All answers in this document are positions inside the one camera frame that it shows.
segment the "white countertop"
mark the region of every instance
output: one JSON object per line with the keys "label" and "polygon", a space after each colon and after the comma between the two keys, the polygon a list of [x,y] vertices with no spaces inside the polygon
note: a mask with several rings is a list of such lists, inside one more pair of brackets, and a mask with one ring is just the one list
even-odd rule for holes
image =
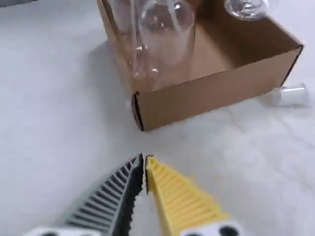
{"label": "white countertop", "polygon": [[[287,85],[304,82],[314,95],[315,33],[307,24],[315,2],[300,2],[283,0],[274,16],[306,44]],[[252,99],[140,132],[105,40],[95,0],[0,9],[0,235],[53,225],[139,152],[194,178],[252,235],[312,235],[313,108]],[[143,222],[148,214],[138,212]],[[158,224],[135,225],[133,235],[157,235]]]}

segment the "cardboard box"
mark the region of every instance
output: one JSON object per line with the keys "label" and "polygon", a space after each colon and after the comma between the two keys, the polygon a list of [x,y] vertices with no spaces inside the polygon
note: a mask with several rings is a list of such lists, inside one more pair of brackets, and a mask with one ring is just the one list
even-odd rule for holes
{"label": "cardboard box", "polygon": [[151,130],[280,87],[303,45],[275,21],[240,21],[223,0],[188,0],[197,12],[192,77],[178,85],[148,90],[133,79],[107,0],[97,0],[122,82],[141,130]]}

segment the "clear glass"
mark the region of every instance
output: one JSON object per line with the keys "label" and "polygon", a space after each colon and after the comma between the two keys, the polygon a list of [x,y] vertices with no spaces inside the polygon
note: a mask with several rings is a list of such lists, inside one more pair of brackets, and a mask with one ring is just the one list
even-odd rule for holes
{"label": "clear glass", "polygon": [[275,88],[263,96],[265,103],[272,106],[307,106],[309,92],[304,83]]}
{"label": "clear glass", "polygon": [[185,0],[147,0],[142,5],[139,32],[146,72],[153,90],[190,77],[194,46],[194,10]]}
{"label": "clear glass", "polygon": [[226,11],[244,21],[260,20],[268,14],[276,0],[225,0]]}
{"label": "clear glass", "polygon": [[131,30],[130,0],[108,0],[118,30],[127,34]]}

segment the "glass base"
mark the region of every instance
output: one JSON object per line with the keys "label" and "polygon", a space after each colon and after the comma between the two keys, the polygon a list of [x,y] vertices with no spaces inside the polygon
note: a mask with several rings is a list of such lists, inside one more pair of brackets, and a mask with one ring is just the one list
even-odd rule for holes
{"label": "glass base", "polygon": [[244,21],[255,21],[264,18],[268,8],[268,0],[225,0],[226,11]]}

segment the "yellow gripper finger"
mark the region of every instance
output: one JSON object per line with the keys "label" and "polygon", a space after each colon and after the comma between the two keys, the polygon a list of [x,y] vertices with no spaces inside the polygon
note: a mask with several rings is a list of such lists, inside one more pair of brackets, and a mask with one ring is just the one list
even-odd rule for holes
{"label": "yellow gripper finger", "polygon": [[163,236],[179,236],[182,231],[226,221],[228,215],[206,192],[168,165],[147,157],[147,187],[157,205]]}

